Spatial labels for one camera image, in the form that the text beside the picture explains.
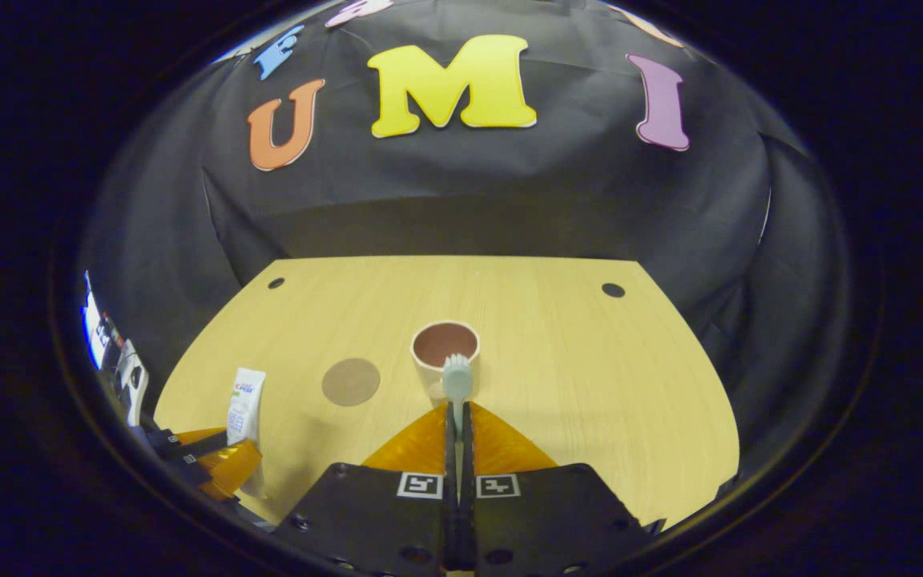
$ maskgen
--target wooden table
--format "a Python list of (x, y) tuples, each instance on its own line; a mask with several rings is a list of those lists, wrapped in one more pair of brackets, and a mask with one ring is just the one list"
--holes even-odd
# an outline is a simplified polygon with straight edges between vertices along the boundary
[[(278, 288), (268, 285), (283, 278)], [(604, 284), (625, 289), (605, 295)], [(693, 514), (732, 478), (732, 407), (707, 355), (655, 282), (627, 260), (359, 256), (278, 260), (195, 339), (155, 412), (174, 431), (224, 426), (238, 366), (264, 370), (260, 448), (278, 523), (333, 462), (360, 463), (431, 409), (409, 353), (431, 321), (480, 333), (474, 401), (559, 464), (591, 464), (642, 523)], [(369, 359), (380, 388), (324, 397), (329, 366)]]

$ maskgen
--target yellow letter m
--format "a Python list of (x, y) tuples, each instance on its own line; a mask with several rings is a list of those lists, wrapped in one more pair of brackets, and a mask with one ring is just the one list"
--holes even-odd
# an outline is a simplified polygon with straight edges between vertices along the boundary
[(369, 59), (380, 71), (380, 119), (373, 135), (409, 135), (418, 116), (408, 111), (408, 95), (436, 127), (446, 127), (462, 92), (469, 88), (469, 106), (461, 121), (469, 127), (524, 128), (536, 124), (536, 110), (522, 96), (519, 52), (528, 43), (517, 36), (476, 36), (443, 68), (418, 46), (400, 46)]

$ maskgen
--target black fabric backdrop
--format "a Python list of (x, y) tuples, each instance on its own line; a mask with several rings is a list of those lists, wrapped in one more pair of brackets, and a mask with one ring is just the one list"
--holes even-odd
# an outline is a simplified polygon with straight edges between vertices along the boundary
[[(274, 259), (624, 259), (651, 274), (718, 369), (740, 427), (741, 471), (800, 430), (834, 375), (848, 263), (816, 161), (762, 99), (706, 55), (597, 2), (402, 1), (325, 29), (340, 8), (305, 19), (293, 54), (266, 80), (252, 61), (268, 43), (189, 79), (107, 174), (85, 262), (99, 307), (135, 341), (151, 382), (164, 383), (213, 315)], [(415, 134), (373, 138), (370, 56), (415, 44), (447, 66), (483, 34), (528, 41), (520, 67), (535, 127), (466, 127), (463, 95), (447, 127), (411, 103)], [(626, 54), (683, 78), (688, 150), (636, 135), (644, 90)], [(326, 85), (308, 149), (259, 171), (247, 115), (283, 99), (272, 141), (284, 142), (287, 94), (316, 78)]]

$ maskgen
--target paper cup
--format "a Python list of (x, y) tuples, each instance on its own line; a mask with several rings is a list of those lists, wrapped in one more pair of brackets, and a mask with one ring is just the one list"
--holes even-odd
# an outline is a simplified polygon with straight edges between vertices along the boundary
[(431, 322), (411, 337), (411, 359), (415, 362), (422, 390), (429, 395), (434, 406), (444, 401), (441, 383), (444, 358), (452, 354), (464, 354), (469, 358), (473, 376), (472, 397), (475, 397), (479, 390), (479, 333), (472, 326), (460, 321)]

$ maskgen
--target brown circular coaster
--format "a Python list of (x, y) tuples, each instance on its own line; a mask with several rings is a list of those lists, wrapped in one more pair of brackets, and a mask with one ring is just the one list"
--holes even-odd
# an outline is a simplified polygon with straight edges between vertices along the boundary
[(380, 370), (364, 358), (345, 358), (323, 376), (323, 394), (334, 405), (361, 405), (380, 387)]

